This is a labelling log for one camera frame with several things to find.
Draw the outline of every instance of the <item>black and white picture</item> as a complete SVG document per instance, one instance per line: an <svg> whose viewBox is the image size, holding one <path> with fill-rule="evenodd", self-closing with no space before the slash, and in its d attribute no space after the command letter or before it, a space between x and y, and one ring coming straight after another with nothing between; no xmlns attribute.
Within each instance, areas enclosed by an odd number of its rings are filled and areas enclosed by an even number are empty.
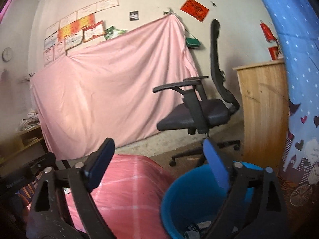
<svg viewBox="0 0 319 239"><path fill-rule="evenodd" d="M138 21L138 11L130 12L130 21Z"/></svg>

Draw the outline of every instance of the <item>chair seat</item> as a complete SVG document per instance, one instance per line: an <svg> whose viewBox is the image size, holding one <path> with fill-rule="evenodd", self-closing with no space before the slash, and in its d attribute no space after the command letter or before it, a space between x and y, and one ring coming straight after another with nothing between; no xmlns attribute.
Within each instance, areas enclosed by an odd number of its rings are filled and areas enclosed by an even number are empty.
<svg viewBox="0 0 319 239"><path fill-rule="evenodd" d="M209 128L226 124L229 121L230 112L222 100L211 99L199 103ZM177 105L170 114L157 123L159 131L185 128L195 128L195 123L184 103Z"/></svg>

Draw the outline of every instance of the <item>pink heart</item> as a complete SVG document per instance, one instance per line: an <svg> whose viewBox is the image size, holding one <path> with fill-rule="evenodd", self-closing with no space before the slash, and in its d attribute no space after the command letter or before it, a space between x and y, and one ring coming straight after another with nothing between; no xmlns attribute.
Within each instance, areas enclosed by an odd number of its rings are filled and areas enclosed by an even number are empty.
<svg viewBox="0 0 319 239"><path fill-rule="evenodd" d="M304 116L303 118L300 118L300 119L301 119L301 122L304 124L304 123L306 122L307 118L308 118L308 116L307 116L307 115L306 115L306 116Z"/></svg>

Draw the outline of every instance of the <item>blue bucket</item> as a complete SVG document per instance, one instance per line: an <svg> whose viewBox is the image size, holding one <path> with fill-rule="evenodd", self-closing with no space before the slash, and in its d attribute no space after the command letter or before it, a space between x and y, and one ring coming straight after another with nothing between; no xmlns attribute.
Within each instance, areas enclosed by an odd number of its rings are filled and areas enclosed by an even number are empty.
<svg viewBox="0 0 319 239"><path fill-rule="evenodd" d="M242 162L247 168L262 168ZM248 189L245 202L250 202L253 188ZM191 224L215 219L226 198L208 164L195 168L179 177L167 190L161 206L165 230L173 239L184 239L184 232Z"/></svg>

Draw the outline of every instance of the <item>green bag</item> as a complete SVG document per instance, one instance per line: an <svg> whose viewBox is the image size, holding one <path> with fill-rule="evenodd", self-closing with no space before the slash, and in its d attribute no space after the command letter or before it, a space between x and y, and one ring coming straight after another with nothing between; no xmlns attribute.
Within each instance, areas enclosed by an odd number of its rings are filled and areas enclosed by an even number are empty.
<svg viewBox="0 0 319 239"><path fill-rule="evenodd" d="M187 31L193 38L187 37L186 38L186 46L189 48L197 48L200 46L200 42L196 39L189 31Z"/></svg>

